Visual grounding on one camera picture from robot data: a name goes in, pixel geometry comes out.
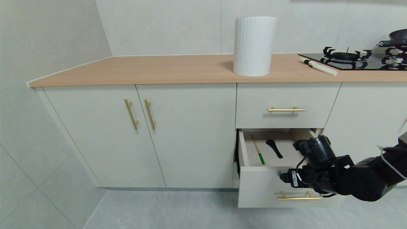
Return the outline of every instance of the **label sticker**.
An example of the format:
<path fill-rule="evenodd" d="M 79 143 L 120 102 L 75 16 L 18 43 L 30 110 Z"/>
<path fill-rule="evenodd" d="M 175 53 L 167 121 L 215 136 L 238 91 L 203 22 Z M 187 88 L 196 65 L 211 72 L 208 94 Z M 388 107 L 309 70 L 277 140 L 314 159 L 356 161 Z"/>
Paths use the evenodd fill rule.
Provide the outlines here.
<path fill-rule="evenodd" d="M 298 181 L 297 181 L 297 174 L 296 174 L 296 172 L 293 170 L 293 171 L 291 171 L 291 174 L 292 174 L 292 176 L 293 176 L 293 184 L 294 184 L 294 187 L 298 187 Z"/>

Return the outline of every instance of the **gray tiled floor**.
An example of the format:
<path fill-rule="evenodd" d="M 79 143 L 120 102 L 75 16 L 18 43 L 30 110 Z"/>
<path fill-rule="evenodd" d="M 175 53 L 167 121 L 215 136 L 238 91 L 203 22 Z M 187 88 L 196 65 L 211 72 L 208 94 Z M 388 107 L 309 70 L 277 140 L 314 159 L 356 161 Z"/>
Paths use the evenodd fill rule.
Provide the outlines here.
<path fill-rule="evenodd" d="M 403 229 L 407 189 L 338 208 L 240 209 L 237 192 L 108 191 L 84 229 Z"/>

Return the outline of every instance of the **white cylindrical vase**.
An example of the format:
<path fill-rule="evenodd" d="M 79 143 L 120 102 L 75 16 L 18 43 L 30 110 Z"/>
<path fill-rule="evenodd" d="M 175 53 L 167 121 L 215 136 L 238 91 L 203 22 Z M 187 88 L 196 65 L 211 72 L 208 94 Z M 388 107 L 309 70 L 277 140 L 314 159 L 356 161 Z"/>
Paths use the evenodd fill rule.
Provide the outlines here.
<path fill-rule="evenodd" d="M 233 72 L 262 76 L 270 72 L 276 17 L 236 18 Z"/>

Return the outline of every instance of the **closed drawer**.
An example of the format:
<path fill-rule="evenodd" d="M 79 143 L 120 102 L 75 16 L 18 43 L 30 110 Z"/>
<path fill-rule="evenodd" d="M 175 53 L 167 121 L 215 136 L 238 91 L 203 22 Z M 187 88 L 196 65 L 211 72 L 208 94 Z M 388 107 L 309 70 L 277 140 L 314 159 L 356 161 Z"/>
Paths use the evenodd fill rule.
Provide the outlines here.
<path fill-rule="evenodd" d="M 252 136 L 258 145 L 264 158 L 265 165 L 262 165 Z M 292 143 L 299 139 L 315 137 L 315 134 L 308 129 L 291 130 L 266 130 L 266 131 L 245 131 L 239 130 L 239 207 L 334 207 L 339 206 L 344 196 L 333 196 L 322 198 L 312 189 L 292 188 L 290 184 L 280 180 L 279 174 L 287 172 L 289 168 L 301 161 L 302 155 L 294 149 Z M 279 159 L 274 151 L 265 143 L 266 140 L 273 139 L 283 158 Z M 301 200 L 298 198 L 288 198 L 278 200 L 282 196 L 281 191 L 287 197 L 309 196 L 308 191 L 317 200 Z"/>
<path fill-rule="evenodd" d="M 236 128 L 323 128 L 340 82 L 237 84 Z M 274 109 L 305 109 L 279 112 Z"/>

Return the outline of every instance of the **white cabinet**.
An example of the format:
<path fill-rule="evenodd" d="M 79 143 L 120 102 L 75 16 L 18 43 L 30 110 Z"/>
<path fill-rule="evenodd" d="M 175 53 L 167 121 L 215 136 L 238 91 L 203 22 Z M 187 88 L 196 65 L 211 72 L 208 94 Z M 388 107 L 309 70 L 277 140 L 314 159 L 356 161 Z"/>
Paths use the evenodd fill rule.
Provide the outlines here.
<path fill-rule="evenodd" d="M 136 87 L 166 186 L 232 188 L 236 84 Z"/>
<path fill-rule="evenodd" d="M 406 117 L 407 83 L 344 82 L 324 135 L 336 156 L 349 154 L 357 163 L 379 156 L 377 145 L 396 145 L 407 131 Z"/>
<path fill-rule="evenodd" d="M 294 149 L 293 143 L 299 139 L 309 139 L 316 135 L 310 129 L 290 130 L 239 130 L 238 156 L 240 166 L 239 207 L 333 207 L 339 206 L 344 196 L 322 198 L 312 189 L 292 188 L 280 180 L 302 160 L 303 156 Z M 280 159 L 265 143 L 273 139 L 283 158 Z M 265 164 L 262 165 L 258 151 Z"/>
<path fill-rule="evenodd" d="M 44 88 L 104 187 L 165 187 L 134 85 Z M 135 130 L 130 112 L 137 123 Z"/>
<path fill-rule="evenodd" d="M 340 85 L 340 82 L 237 84 L 236 128 L 323 128 Z M 269 111 L 272 107 L 305 111 Z"/>

